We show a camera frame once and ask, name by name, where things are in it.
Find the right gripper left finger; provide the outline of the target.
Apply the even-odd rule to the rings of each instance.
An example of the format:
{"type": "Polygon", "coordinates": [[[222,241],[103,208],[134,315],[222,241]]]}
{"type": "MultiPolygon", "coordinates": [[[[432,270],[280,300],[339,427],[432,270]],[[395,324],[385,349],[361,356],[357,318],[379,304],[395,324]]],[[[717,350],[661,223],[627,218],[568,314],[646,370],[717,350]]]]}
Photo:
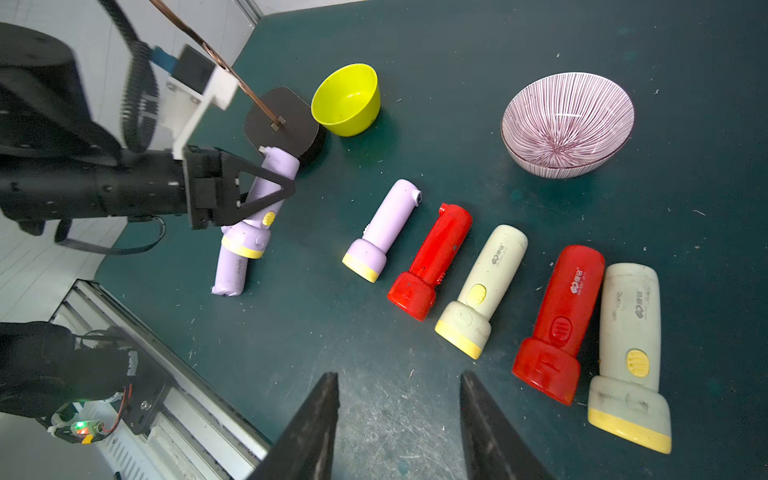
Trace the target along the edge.
{"type": "Polygon", "coordinates": [[[248,479],[330,479],[339,407],[338,374],[326,372],[248,479]]]}

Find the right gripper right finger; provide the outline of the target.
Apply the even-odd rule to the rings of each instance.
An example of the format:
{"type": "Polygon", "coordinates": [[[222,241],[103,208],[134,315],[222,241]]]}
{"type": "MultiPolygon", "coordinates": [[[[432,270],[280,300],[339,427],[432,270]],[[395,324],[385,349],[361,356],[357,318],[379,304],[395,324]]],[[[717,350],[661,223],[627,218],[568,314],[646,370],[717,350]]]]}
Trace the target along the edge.
{"type": "Polygon", "coordinates": [[[553,479],[471,371],[460,377],[460,423],[468,479],[553,479]]]}

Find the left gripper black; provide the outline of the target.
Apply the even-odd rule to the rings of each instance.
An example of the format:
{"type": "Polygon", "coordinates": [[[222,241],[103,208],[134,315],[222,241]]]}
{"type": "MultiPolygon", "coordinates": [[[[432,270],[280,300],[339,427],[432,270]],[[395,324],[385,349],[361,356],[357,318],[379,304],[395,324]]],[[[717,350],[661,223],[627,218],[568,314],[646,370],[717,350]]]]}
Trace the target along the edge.
{"type": "Polygon", "coordinates": [[[54,220],[190,216],[194,229],[234,225],[295,193],[292,179],[220,149],[187,147],[129,154],[125,165],[80,159],[1,157],[1,211],[20,230],[40,236],[54,220]],[[279,187],[248,201],[241,172],[279,187]]]}

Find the red flashlight horizontal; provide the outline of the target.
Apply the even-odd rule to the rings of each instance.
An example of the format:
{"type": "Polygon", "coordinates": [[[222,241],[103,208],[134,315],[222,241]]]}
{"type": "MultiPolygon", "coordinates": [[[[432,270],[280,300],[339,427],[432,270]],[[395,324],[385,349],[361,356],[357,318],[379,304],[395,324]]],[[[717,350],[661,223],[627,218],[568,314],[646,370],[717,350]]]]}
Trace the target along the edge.
{"type": "Polygon", "coordinates": [[[512,373],[548,397],[569,405],[579,377],[577,355],[592,318],[605,272],[598,251],[570,245],[560,254],[533,335],[520,346],[512,373]]]}

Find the pale green flashlight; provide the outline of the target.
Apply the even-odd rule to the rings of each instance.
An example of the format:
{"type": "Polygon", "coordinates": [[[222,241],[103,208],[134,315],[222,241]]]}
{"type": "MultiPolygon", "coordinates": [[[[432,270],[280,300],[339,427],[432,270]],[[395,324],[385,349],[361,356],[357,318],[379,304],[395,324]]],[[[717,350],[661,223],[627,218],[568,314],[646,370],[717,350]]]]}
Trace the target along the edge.
{"type": "Polygon", "coordinates": [[[528,247],[520,230],[498,225],[480,251],[455,301],[440,315],[435,332],[476,360],[488,341],[490,320],[506,294],[528,247]]]}
{"type": "Polygon", "coordinates": [[[662,454],[672,450],[670,408],[659,393],[658,275],[637,263],[607,267],[602,288],[599,374],[590,382],[591,425],[662,454]]]}

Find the red flashlight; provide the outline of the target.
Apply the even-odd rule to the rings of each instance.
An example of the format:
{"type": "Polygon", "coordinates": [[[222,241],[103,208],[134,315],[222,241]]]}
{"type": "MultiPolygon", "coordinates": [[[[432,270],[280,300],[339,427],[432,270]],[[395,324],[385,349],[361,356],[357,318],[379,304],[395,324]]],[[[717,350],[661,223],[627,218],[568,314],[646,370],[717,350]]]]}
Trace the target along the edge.
{"type": "Polygon", "coordinates": [[[418,321],[426,319],[436,300],[436,287],[465,240],[472,217],[464,208],[442,204],[438,218],[419,248],[409,269],[401,273],[388,299],[418,321]]]}

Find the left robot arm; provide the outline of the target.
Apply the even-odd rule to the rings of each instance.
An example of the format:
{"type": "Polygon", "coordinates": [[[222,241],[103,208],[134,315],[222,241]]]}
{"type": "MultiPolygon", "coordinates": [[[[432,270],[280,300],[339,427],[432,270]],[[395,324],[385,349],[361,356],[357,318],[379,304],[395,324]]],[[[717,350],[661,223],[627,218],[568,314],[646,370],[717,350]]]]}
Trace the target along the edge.
{"type": "Polygon", "coordinates": [[[187,214],[233,225],[295,192],[292,179],[220,149],[133,153],[92,121],[72,50],[1,26],[1,211],[39,236],[53,220],[187,214]]]}

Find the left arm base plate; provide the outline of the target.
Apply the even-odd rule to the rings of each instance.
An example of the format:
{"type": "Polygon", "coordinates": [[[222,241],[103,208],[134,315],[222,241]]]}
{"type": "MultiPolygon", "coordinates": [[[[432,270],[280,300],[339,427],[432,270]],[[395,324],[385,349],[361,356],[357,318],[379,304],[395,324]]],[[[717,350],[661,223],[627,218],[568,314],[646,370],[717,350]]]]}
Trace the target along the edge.
{"type": "Polygon", "coordinates": [[[130,391],[123,421],[136,435],[148,435],[163,405],[172,377],[148,351],[130,342],[118,342],[117,383],[130,391]]]}

